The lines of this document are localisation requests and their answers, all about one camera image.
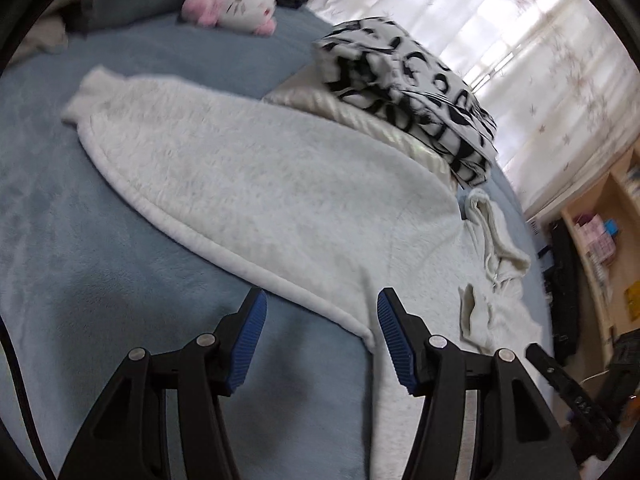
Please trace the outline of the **light grey zip hoodie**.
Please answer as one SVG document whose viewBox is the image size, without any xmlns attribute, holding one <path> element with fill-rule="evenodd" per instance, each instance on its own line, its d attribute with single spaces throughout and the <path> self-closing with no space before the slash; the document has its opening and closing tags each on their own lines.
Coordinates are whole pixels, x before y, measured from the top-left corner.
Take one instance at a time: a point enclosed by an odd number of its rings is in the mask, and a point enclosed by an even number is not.
<svg viewBox="0 0 640 480">
<path fill-rule="evenodd" d="M 523 300 L 532 260 L 500 207 L 478 189 L 458 200 L 396 148 L 292 108 L 104 67 L 84 77 L 62 119 L 157 229 L 363 340 L 375 479 L 401 476 L 421 411 L 378 325 L 382 288 L 465 350 L 522 353 L 541 341 Z"/>
</svg>

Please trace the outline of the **yellow sticky paper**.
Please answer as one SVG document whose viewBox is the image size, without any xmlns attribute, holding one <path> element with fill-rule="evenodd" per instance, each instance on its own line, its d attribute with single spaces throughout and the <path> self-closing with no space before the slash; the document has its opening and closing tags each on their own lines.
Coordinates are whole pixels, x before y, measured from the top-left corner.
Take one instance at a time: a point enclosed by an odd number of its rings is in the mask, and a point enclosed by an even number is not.
<svg viewBox="0 0 640 480">
<path fill-rule="evenodd" d="M 630 322 L 640 318 L 640 281 L 635 281 L 624 291 L 626 311 Z"/>
</svg>

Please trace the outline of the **blue fleece bed blanket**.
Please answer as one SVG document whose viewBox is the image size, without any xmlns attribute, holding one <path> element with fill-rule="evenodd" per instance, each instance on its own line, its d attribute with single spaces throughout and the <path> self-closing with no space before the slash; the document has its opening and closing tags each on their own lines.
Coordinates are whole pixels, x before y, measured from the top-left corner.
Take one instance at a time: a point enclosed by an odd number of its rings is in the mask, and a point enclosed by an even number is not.
<svg viewBox="0 0 640 480">
<path fill-rule="evenodd" d="M 128 350 L 182 346 L 250 288 L 124 202 L 63 124 L 64 106 L 96 66 L 260 99 L 330 30 L 307 10 L 277 21 L 260 38 L 166 15 L 77 36 L 2 76 L 1 314 L 53 466 Z M 367 478 L 372 377 L 360 337 L 268 290 L 255 359 L 224 408 L 242 476 Z"/>
</svg>

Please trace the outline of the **pink drawer organizer box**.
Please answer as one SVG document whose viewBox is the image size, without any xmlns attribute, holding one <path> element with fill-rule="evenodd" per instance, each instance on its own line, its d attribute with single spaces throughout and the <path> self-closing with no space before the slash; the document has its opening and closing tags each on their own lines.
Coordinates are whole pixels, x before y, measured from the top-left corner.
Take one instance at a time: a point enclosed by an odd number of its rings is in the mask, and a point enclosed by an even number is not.
<svg viewBox="0 0 640 480">
<path fill-rule="evenodd" d="M 580 214 L 574 219 L 580 244 L 598 263 L 611 264 L 616 256 L 612 235 L 598 214 Z"/>
</svg>

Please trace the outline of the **wooden desk shelf unit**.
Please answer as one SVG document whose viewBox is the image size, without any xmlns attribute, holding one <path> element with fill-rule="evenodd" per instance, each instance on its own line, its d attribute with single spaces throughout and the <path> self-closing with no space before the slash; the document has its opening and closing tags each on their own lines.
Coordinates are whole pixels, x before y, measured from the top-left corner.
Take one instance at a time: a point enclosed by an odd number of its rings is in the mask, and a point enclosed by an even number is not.
<svg viewBox="0 0 640 480">
<path fill-rule="evenodd" d="M 561 211 L 586 274 L 602 358 L 639 328 L 639 147 L 620 156 Z"/>
</svg>

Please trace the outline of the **cream satin folded garment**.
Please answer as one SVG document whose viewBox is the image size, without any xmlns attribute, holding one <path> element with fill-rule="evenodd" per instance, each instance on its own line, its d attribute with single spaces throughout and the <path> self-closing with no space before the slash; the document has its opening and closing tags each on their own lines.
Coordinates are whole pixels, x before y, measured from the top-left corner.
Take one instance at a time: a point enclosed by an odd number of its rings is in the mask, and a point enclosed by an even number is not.
<svg viewBox="0 0 640 480">
<path fill-rule="evenodd" d="M 272 105 L 291 107 L 294 110 L 332 120 L 396 148 L 397 151 L 431 171 L 451 192 L 457 194 L 457 181 L 454 180 L 447 163 L 439 155 L 410 134 L 337 99 L 322 84 L 313 65 L 307 65 L 283 81 L 262 100 Z"/>
</svg>

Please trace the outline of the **black white graffiti garment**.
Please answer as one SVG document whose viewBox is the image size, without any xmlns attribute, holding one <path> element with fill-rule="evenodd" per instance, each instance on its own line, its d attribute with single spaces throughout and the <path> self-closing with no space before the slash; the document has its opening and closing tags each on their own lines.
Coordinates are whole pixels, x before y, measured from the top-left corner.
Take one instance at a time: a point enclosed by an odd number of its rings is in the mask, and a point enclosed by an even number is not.
<svg viewBox="0 0 640 480">
<path fill-rule="evenodd" d="M 497 124 L 455 72 L 382 16 L 343 22 L 314 42 L 323 84 L 439 154 L 458 182 L 485 183 Z"/>
</svg>

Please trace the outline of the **white floral curtain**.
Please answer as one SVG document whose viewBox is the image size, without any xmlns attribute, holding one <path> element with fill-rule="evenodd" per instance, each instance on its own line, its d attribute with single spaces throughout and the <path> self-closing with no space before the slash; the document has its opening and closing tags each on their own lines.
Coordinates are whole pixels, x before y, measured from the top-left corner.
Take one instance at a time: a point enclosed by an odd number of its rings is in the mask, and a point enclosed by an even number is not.
<svg viewBox="0 0 640 480">
<path fill-rule="evenodd" d="M 337 24 L 385 16 L 469 84 L 527 217 L 550 217 L 639 134 L 639 72 L 588 0 L 309 0 Z"/>
</svg>

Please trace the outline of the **pink white plush toy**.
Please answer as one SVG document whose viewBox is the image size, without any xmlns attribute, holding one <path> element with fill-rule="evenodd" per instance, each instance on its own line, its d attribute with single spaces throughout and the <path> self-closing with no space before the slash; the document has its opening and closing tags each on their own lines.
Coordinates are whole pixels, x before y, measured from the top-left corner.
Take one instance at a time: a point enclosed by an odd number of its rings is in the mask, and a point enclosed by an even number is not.
<svg viewBox="0 0 640 480">
<path fill-rule="evenodd" d="M 198 27 L 221 27 L 242 34 L 272 36 L 277 0 L 184 0 L 180 18 Z"/>
</svg>

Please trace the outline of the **beige crumpled cloth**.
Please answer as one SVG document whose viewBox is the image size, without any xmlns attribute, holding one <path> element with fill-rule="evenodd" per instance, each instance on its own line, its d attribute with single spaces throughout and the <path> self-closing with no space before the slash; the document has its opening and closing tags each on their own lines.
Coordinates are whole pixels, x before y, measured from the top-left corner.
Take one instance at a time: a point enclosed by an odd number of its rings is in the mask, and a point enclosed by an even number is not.
<svg viewBox="0 0 640 480">
<path fill-rule="evenodd" d="M 68 36 L 62 18 L 58 14 L 50 14 L 36 21 L 12 55 L 9 65 L 39 52 L 58 52 L 67 47 Z"/>
</svg>

